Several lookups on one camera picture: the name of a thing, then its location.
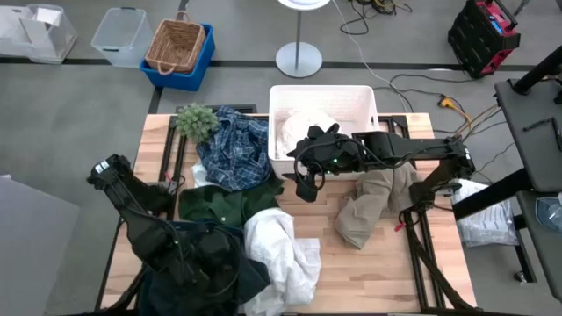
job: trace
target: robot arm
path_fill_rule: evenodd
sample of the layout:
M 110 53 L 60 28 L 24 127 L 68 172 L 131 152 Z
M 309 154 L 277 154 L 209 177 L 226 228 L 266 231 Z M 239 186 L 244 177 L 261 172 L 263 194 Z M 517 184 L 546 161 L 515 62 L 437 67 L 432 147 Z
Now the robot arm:
M 95 165 L 88 183 L 102 190 L 127 223 L 133 252 L 154 271 L 167 270 L 178 284 L 205 286 L 208 279 L 190 260 L 195 249 L 164 219 L 151 213 L 172 212 L 175 196 L 157 185 L 147 185 L 133 175 L 125 156 L 112 155 Z
M 297 196 L 307 202 L 316 200 L 325 182 L 325 174 L 395 169 L 408 161 L 438 160 L 439 167 L 423 182 L 410 187 L 415 204 L 431 203 L 435 192 L 454 178 L 467 178 L 474 172 L 471 156 L 460 137 L 410 140 L 394 133 L 353 133 L 351 138 L 332 125 L 326 132 L 311 126 L 308 137 L 297 143 L 288 155 L 295 158 L 294 174 L 284 174 L 297 182 Z M 298 171 L 299 162 L 306 175 Z M 321 177 L 316 186 L 315 177 Z

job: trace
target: white cloth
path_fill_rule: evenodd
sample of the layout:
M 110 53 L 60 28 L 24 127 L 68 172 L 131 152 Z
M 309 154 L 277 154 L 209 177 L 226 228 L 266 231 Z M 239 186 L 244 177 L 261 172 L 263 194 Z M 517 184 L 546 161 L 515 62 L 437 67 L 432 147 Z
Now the white cloth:
M 277 137 L 277 158 L 287 159 L 287 154 L 297 147 L 297 142 L 308 135 L 308 127 L 319 126 L 326 132 L 334 123 L 337 123 L 335 119 L 320 110 L 300 110 L 290 113 Z M 338 133 L 344 133 L 341 126 Z
M 308 305 L 320 275 L 320 241 L 294 238 L 293 218 L 280 208 L 258 212 L 244 225 L 246 256 L 263 262 L 271 284 L 244 304 L 248 316 L 275 316 Z
M 208 182 L 206 180 L 207 169 L 203 167 L 203 163 L 201 163 L 200 159 L 197 160 L 197 162 L 195 162 L 193 166 L 191 166 L 191 174 L 193 175 L 193 188 L 198 188 L 200 186 L 206 186 L 206 185 L 219 186 L 216 183 Z

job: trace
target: black desk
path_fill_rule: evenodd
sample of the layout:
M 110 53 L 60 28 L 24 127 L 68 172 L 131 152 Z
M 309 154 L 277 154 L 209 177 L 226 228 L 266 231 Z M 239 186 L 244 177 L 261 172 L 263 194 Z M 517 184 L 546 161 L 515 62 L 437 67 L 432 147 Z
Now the black desk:
M 544 81 L 535 84 L 528 95 L 520 95 L 505 82 L 496 83 L 495 90 L 523 168 L 454 204 L 455 217 L 462 219 L 517 194 L 522 215 L 515 217 L 515 227 L 518 231 L 529 229 L 552 294 L 562 301 L 562 234 L 551 233 L 537 222 L 535 214 L 536 197 L 562 191 L 562 152 L 558 150 L 551 123 L 523 131 L 542 119 L 556 118 L 562 123 L 562 105 L 553 102 L 561 88 L 553 81 Z M 515 250 L 522 273 L 527 282 L 536 282 L 521 238 L 519 242 L 521 245 Z
M 524 191 L 517 193 L 516 196 L 552 296 L 562 301 L 562 286 L 560 285 L 562 282 L 562 265 L 560 264 L 562 262 L 562 233 L 553 232 L 537 220 L 535 203 L 537 198 L 544 197 L 544 194 Z

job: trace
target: white plastic bag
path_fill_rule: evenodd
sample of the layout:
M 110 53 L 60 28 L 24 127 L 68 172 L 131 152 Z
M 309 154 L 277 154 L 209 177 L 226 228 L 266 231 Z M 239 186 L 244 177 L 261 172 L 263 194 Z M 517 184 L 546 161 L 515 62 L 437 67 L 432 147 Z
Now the white plastic bag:
M 473 181 L 459 179 L 462 188 L 450 197 L 450 202 L 455 204 L 472 194 L 484 190 L 487 185 Z M 513 224 L 513 213 L 509 200 L 492 205 L 485 210 L 457 221 L 461 241 L 467 247 L 476 247 L 487 244 L 518 245 Z

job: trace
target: white laundry basket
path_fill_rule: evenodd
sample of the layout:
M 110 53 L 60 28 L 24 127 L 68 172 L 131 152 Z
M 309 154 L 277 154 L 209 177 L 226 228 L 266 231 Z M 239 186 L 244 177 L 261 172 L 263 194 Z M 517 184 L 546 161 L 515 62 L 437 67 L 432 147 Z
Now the white laundry basket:
M 275 175 L 286 179 L 284 173 L 294 173 L 294 159 L 278 159 L 277 135 L 290 113 L 297 109 L 324 111 L 335 119 L 349 136 L 352 133 L 380 130 L 375 94 L 368 86 L 345 85 L 280 85 L 270 90 L 268 156 Z M 326 180 L 354 180 L 359 173 L 326 175 Z

